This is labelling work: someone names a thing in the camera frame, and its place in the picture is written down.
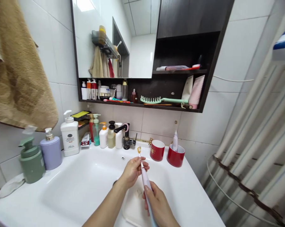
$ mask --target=person's left hand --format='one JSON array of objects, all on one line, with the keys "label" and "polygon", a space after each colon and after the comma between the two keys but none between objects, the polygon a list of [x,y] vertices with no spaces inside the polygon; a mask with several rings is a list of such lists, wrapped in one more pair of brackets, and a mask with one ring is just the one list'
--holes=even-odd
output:
[{"label": "person's left hand", "polygon": [[124,182],[127,189],[129,189],[135,184],[138,176],[141,174],[141,162],[146,171],[148,171],[148,169],[150,168],[149,164],[143,160],[145,160],[145,157],[141,157],[141,159],[139,157],[133,158],[128,161],[126,167],[124,168],[123,174],[121,175],[119,180],[122,180]]}]

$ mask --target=black faucet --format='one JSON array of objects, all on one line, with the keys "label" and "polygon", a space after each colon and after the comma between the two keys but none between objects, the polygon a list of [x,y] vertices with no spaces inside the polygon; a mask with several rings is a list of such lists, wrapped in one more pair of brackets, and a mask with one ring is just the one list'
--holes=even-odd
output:
[{"label": "black faucet", "polygon": [[120,130],[125,129],[127,132],[125,132],[124,134],[124,138],[123,138],[123,148],[125,150],[129,150],[130,146],[135,146],[136,145],[136,139],[130,139],[129,137],[129,130],[130,130],[130,123],[124,124],[123,126],[116,128],[114,130],[115,133],[118,133]]}]

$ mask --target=mirror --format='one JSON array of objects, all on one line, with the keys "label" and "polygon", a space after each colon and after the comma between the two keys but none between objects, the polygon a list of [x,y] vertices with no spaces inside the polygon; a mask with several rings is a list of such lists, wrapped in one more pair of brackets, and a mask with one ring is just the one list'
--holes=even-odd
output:
[{"label": "mirror", "polygon": [[151,78],[160,1],[71,0],[79,78]]}]

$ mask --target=hand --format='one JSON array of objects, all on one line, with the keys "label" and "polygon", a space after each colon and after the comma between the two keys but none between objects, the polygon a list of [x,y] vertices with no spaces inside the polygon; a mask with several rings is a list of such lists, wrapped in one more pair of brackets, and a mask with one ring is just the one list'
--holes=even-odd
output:
[{"label": "hand", "polygon": [[155,221],[159,227],[180,227],[171,211],[164,192],[160,190],[160,188],[153,181],[150,181],[150,184],[154,192],[145,185],[145,191],[142,195],[142,198],[145,200],[145,209],[148,212],[148,216],[150,215],[148,210],[149,207],[145,196],[147,196],[149,199]]},{"label": "hand", "polygon": [[149,164],[143,160],[145,160],[145,157],[141,157],[141,159],[139,157],[133,158],[128,161],[126,167],[124,168],[123,174],[119,179],[124,181],[127,189],[132,187],[136,183],[138,176],[141,175],[141,162],[146,171],[148,171],[150,168]]}]

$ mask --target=red mug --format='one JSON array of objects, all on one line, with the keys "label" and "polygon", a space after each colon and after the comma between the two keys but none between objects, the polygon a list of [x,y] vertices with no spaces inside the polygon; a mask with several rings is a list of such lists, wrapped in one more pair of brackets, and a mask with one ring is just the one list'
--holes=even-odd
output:
[{"label": "red mug", "polygon": [[173,144],[170,144],[167,160],[172,166],[181,167],[184,159],[184,153],[185,150],[183,149],[182,146],[178,145],[178,150],[174,151]]},{"label": "red mug", "polygon": [[164,143],[160,140],[153,140],[151,145],[150,156],[155,161],[161,161],[163,159]]}]

